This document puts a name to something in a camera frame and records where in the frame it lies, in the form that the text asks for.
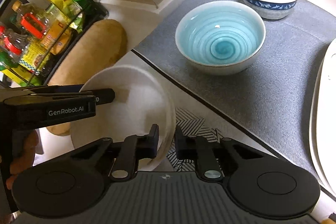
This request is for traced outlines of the left hand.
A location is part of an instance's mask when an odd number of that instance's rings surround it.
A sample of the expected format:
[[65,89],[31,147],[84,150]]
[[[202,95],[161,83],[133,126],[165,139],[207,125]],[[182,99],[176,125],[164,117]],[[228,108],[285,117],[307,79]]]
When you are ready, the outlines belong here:
[[33,166],[36,146],[39,144],[38,133],[33,130],[23,142],[23,150],[20,157],[13,159],[10,165],[11,176],[6,180],[8,190],[11,190],[18,174]]

